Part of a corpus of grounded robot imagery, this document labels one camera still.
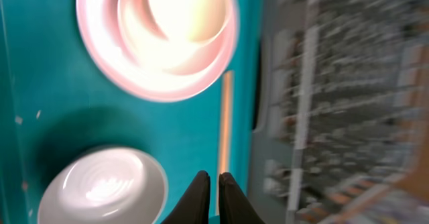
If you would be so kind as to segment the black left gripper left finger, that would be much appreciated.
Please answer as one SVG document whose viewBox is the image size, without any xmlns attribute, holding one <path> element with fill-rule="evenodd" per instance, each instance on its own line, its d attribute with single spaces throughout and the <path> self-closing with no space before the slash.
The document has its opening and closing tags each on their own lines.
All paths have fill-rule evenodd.
<svg viewBox="0 0 429 224">
<path fill-rule="evenodd" d="M 162 224 L 208 224 L 210 176 L 199 171 Z"/>
</svg>

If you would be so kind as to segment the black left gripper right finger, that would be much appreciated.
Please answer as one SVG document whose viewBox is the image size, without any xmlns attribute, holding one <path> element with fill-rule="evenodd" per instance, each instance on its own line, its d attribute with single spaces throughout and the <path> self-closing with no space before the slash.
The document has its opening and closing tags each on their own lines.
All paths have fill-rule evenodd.
<svg viewBox="0 0 429 224">
<path fill-rule="evenodd" d="M 219 176 L 220 224 L 265 224 L 229 172 Z"/>
</svg>

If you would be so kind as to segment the grey bowl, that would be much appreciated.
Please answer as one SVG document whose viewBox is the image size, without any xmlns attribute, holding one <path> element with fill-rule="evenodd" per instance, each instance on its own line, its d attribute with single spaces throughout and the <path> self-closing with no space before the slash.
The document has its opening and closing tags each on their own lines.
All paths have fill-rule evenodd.
<svg viewBox="0 0 429 224">
<path fill-rule="evenodd" d="M 155 223 L 168 198 L 162 165 L 134 148 L 104 148 L 73 161 L 51 181 L 39 224 Z"/>
</svg>

